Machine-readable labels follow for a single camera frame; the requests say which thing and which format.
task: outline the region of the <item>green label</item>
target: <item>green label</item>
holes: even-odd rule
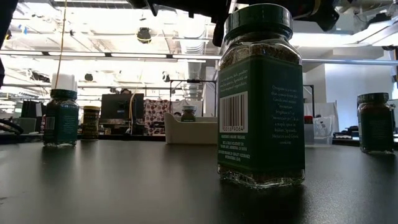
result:
[[[78,114],[74,107],[47,108],[43,140],[55,144],[76,141]]]
[[[254,55],[220,71],[218,162],[304,169],[302,66]]]
[[[392,114],[389,111],[361,113],[358,116],[359,141],[370,151],[391,150],[394,145],[392,135]]]

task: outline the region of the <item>spice jar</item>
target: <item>spice jar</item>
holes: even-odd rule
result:
[[[197,110],[196,106],[191,106],[191,105],[185,105],[182,106],[182,116],[181,116],[181,122],[195,122],[196,117],[195,117],[195,112]]]
[[[392,113],[388,93],[359,95],[359,145],[366,153],[392,153],[394,145]]]
[[[54,89],[47,103],[43,143],[45,146],[75,146],[79,105],[76,103],[77,92]]]
[[[304,180],[301,56],[290,12],[255,4],[226,21],[218,75],[218,172],[255,189]]]
[[[98,123],[100,107],[83,107],[83,124],[81,124],[81,140],[98,140]]]

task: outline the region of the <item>desk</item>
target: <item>desk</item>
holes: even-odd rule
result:
[[[398,163],[357,147],[306,149],[300,187],[220,183],[215,146],[164,142],[0,147],[0,223],[397,223]]]

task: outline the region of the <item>dark green jar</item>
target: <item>dark green jar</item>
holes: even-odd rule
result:
[[[77,92],[71,90],[51,90],[51,100],[47,103],[43,143],[49,147],[75,146],[79,122]]]
[[[366,153],[392,153],[392,113],[388,93],[359,95],[358,126],[360,148]]]
[[[195,122],[196,117],[195,117],[195,112],[197,110],[196,106],[191,106],[191,105],[186,105],[182,106],[182,116],[181,116],[181,122]]]
[[[218,173],[254,189],[305,178],[303,73],[289,10],[254,4],[226,20],[218,72]]]

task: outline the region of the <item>jar lid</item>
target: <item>jar lid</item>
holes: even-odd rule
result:
[[[54,89],[51,90],[50,96],[52,98],[70,98],[70,99],[77,99],[77,92],[72,90],[61,90],[61,89]]]
[[[195,106],[195,105],[185,105],[185,106],[182,106],[182,109],[183,110],[197,110],[197,107]]]
[[[240,9],[225,22],[225,39],[255,31],[280,32],[290,40],[293,36],[292,15],[285,7],[276,4],[254,4]]]
[[[388,93],[367,93],[357,97],[358,103],[371,103],[371,102],[387,102],[389,99]]]
[[[101,110],[99,106],[84,106],[83,110]]]

